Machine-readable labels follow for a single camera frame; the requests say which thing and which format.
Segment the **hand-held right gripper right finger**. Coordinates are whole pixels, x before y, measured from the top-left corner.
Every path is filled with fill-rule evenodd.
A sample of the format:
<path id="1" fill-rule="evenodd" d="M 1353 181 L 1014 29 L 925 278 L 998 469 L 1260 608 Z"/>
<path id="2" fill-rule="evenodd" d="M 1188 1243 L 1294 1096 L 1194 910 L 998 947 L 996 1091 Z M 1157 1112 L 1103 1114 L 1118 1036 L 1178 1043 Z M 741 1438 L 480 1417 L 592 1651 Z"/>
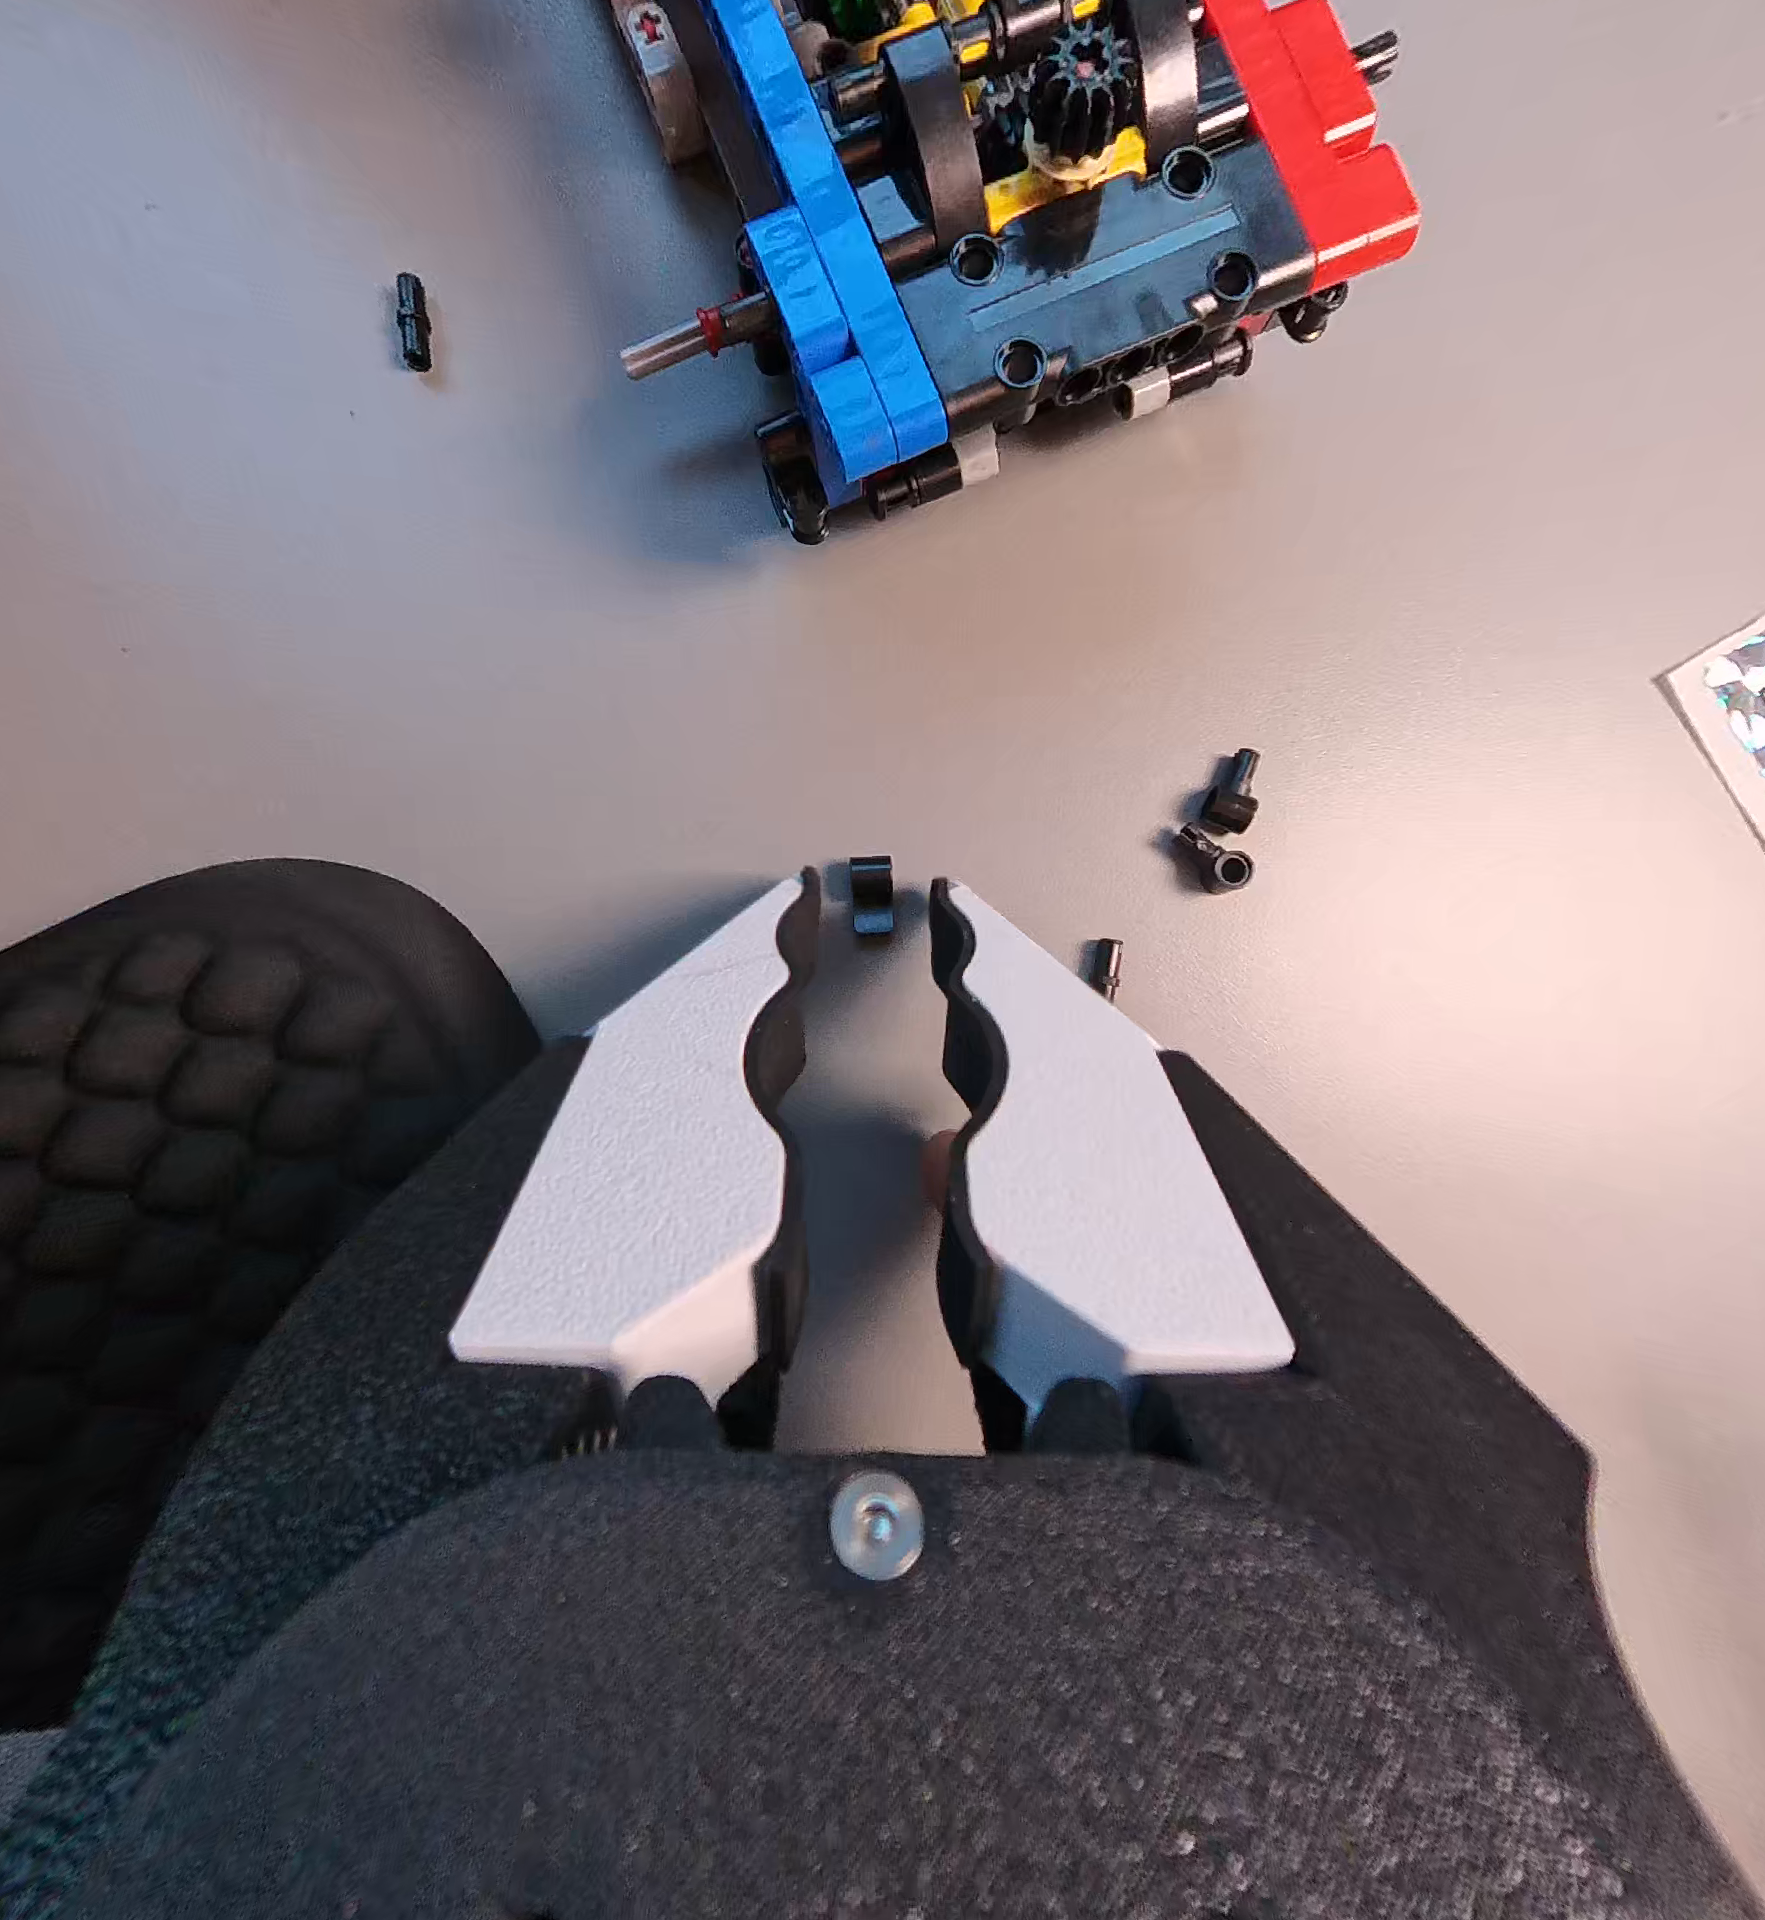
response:
<path id="1" fill-rule="evenodd" d="M 1253 1379 L 1297 1345 L 1157 1041 L 965 882 L 929 894 L 943 1072 L 938 1301 L 986 1444 L 1066 1382 Z"/>

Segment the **partly built lego car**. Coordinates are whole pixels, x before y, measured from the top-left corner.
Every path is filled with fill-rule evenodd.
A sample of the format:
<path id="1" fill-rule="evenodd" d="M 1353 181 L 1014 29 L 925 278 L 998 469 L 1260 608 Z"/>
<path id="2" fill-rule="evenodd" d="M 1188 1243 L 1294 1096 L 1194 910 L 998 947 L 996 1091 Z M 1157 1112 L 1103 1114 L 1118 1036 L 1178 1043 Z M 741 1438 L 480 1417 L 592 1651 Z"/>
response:
<path id="1" fill-rule="evenodd" d="M 611 4 L 662 154 L 715 161 L 737 292 L 623 352 L 746 348 L 784 530 L 913 512 L 1004 439 L 1138 421 L 1310 344 L 1405 259 L 1421 203 L 1377 132 L 1398 36 L 1326 2 Z"/>

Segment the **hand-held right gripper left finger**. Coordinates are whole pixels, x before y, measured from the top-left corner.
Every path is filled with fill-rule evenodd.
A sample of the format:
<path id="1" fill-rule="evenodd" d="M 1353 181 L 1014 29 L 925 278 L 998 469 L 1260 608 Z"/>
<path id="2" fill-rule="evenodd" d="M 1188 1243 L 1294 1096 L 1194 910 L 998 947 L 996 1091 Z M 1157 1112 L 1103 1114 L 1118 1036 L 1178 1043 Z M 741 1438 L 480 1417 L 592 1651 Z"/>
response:
<path id="1" fill-rule="evenodd" d="M 803 1175 L 781 1105 L 822 881 L 750 900 L 601 1020 L 449 1335 L 464 1365 L 682 1380 L 775 1425 L 807 1298 Z"/>

